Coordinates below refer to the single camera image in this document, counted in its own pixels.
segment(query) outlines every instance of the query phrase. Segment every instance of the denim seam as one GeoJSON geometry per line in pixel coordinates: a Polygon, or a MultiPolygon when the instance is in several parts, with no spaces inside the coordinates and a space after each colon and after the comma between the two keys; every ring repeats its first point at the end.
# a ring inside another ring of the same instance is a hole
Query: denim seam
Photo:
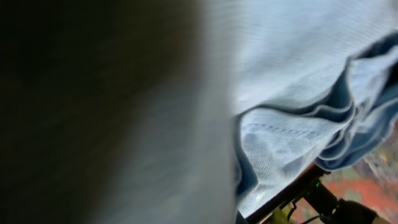
{"type": "Polygon", "coordinates": [[[283,129],[283,128],[277,128],[275,126],[272,125],[268,125],[268,124],[248,124],[247,126],[260,126],[260,127],[265,127],[268,129],[275,129],[276,131],[279,131],[281,133],[294,133],[294,134],[305,134],[305,133],[309,133],[309,134],[314,134],[315,136],[320,136],[320,133],[316,133],[313,131],[297,131],[297,130],[289,130],[289,129],[283,129]]]}

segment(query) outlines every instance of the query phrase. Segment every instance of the patterned carpet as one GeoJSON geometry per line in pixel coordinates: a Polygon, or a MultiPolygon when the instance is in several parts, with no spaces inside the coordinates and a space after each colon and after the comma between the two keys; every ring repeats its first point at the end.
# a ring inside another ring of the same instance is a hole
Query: patterned carpet
{"type": "MultiPolygon", "coordinates": [[[[326,176],[323,184],[338,198],[359,202],[398,224],[398,125],[393,135],[354,167],[326,176]]],[[[317,215],[301,200],[293,219],[299,223],[317,215]]]]}

